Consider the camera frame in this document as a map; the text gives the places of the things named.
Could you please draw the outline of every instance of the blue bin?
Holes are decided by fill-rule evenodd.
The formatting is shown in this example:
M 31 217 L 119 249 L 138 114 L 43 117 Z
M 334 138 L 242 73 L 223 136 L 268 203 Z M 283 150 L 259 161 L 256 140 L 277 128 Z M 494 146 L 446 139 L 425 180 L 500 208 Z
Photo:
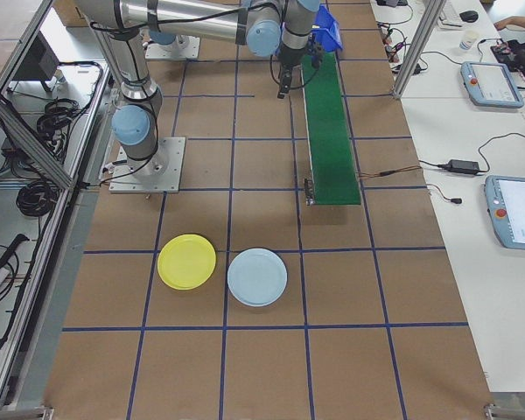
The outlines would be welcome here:
M 335 50 L 342 50 L 339 23 L 323 4 L 318 7 L 315 26 L 317 28 L 312 30 L 315 40 L 325 48 L 325 51 L 331 53 Z

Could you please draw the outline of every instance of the cup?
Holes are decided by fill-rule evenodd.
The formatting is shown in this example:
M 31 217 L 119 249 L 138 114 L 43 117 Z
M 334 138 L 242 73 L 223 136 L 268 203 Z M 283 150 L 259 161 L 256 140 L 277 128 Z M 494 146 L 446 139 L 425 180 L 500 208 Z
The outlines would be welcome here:
M 465 31 L 463 34 L 463 38 L 461 39 L 461 43 L 458 45 L 458 47 L 461 50 L 468 51 L 471 49 L 471 47 L 474 44 L 474 41 L 476 41 L 479 38 L 479 33 L 476 31 Z

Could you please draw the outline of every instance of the wire bundle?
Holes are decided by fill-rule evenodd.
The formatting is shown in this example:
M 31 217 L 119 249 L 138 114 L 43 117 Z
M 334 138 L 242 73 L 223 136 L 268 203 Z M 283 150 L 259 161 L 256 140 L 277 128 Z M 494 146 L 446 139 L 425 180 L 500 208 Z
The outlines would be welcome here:
M 19 190 L 16 206 L 25 216 L 41 217 L 53 210 L 58 198 L 56 185 L 46 178 L 41 178 Z
M 412 166 L 405 166 L 404 168 L 393 169 L 390 171 L 381 171 L 377 173 L 358 172 L 358 176 L 361 180 L 367 180 L 367 179 L 373 179 L 373 178 L 383 178 L 389 175 L 393 175 L 395 173 L 419 171 L 421 169 L 422 169 L 422 166 L 415 164 Z
M 93 66 L 99 70 L 89 101 L 85 106 L 80 108 L 80 104 L 73 99 L 57 98 L 45 105 L 43 116 L 37 120 L 37 132 L 42 143 L 57 160 L 64 163 L 74 126 L 88 111 L 92 100 L 95 98 L 99 81 L 103 77 L 103 67 L 95 61 L 61 62 L 59 66 Z

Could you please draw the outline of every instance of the screen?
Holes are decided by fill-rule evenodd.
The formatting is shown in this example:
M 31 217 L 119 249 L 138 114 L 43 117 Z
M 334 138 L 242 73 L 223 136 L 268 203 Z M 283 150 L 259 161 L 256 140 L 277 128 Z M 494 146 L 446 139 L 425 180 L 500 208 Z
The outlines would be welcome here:
M 500 66 L 473 64 L 472 70 L 479 81 L 482 96 L 491 101 L 515 102 L 514 92 Z
M 514 242 L 525 243 L 525 181 L 500 179 L 501 195 Z

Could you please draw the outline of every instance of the light blue plate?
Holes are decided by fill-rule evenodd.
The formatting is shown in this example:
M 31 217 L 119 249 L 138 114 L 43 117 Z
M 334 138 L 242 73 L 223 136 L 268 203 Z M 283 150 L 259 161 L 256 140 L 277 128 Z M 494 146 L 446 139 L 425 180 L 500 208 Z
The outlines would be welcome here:
M 241 252 L 227 271 L 229 290 L 248 306 L 270 305 L 282 296 L 287 283 L 284 262 L 274 252 L 263 248 Z

